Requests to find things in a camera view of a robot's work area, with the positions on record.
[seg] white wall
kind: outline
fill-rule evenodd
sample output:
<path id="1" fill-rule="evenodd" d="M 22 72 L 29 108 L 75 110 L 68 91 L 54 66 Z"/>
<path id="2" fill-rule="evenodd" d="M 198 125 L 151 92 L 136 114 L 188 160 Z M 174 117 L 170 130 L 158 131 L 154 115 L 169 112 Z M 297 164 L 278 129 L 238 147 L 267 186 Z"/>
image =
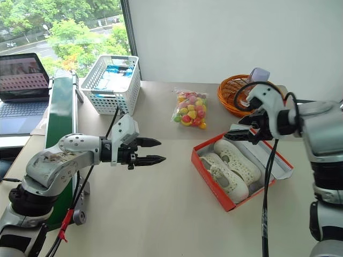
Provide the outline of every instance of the white wall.
<path id="1" fill-rule="evenodd" d="M 342 0 L 130 0 L 144 80 L 219 83 L 254 67 L 300 99 L 343 99 Z"/>

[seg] window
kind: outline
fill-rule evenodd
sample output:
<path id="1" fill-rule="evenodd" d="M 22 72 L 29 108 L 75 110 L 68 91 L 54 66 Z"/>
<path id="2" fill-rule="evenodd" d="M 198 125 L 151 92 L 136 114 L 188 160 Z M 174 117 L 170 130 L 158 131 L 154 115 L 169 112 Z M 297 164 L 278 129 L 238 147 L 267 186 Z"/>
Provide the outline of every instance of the window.
<path id="1" fill-rule="evenodd" d="M 50 76 L 130 55 L 120 0 L 0 0 L 0 55 L 35 52 Z"/>

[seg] white plastic basket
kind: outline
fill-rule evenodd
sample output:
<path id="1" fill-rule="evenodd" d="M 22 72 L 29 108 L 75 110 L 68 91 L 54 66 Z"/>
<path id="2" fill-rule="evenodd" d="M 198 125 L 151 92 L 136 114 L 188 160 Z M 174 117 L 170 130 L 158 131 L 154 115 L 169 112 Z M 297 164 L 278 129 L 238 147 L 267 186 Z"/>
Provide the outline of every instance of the white plastic basket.
<path id="1" fill-rule="evenodd" d="M 115 60 L 125 60 L 133 66 L 130 86 L 126 92 L 115 92 L 107 89 L 96 89 L 107 65 L 114 65 Z M 96 60 L 81 85 L 81 90 L 88 97 L 99 114 L 113 115 L 117 105 L 126 114 L 132 115 L 135 110 L 140 89 L 140 79 L 137 56 L 102 55 Z"/>

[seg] road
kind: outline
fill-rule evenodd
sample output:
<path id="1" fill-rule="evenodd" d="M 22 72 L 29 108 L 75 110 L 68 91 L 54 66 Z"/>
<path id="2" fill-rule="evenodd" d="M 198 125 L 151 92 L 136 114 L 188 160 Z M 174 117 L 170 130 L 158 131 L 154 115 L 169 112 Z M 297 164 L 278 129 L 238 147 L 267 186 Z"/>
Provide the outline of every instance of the road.
<path id="1" fill-rule="evenodd" d="M 98 34 L 109 35 L 111 34 L 112 26 L 113 25 L 94 28 L 91 29 L 91 31 Z M 0 52 L 0 55 L 25 54 L 28 52 L 35 52 L 41 57 L 52 57 L 54 60 L 58 59 L 58 57 L 55 55 L 54 50 L 49 46 L 46 40 L 26 44 L 24 46 L 14 47 L 9 50 Z"/>

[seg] laptop keyboard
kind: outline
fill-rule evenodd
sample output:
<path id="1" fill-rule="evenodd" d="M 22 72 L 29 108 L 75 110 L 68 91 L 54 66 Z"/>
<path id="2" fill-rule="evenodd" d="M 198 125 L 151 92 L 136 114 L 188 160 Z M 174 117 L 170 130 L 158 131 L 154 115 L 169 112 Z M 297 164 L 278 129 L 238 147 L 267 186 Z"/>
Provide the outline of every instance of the laptop keyboard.
<path id="1" fill-rule="evenodd" d="M 0 105 L 0 118 L 43 115 L 48 102 L 3 103 Z"/>

